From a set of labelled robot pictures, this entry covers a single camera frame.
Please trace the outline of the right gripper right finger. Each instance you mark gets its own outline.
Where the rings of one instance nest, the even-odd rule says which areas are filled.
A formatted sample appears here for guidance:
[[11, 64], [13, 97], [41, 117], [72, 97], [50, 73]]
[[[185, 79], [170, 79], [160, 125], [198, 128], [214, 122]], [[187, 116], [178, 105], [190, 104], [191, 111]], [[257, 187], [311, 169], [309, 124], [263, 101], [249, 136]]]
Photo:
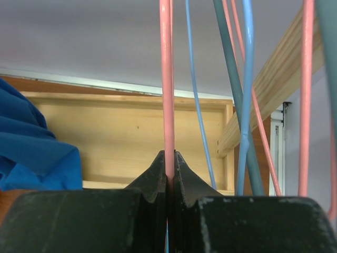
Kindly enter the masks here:
[[317, 202], [303, 197], [224, 196], [175, 154], [170, 252], [336, 252]]

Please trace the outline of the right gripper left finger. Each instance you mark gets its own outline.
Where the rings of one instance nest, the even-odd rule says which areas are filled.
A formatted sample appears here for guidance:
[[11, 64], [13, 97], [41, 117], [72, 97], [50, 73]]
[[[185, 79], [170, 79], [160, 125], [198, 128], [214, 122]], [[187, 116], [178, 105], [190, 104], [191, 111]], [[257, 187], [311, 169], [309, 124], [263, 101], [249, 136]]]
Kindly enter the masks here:
[[16, 199], [1, 252], [163, 252], [164, 153], [124, 189], [40, 191]]

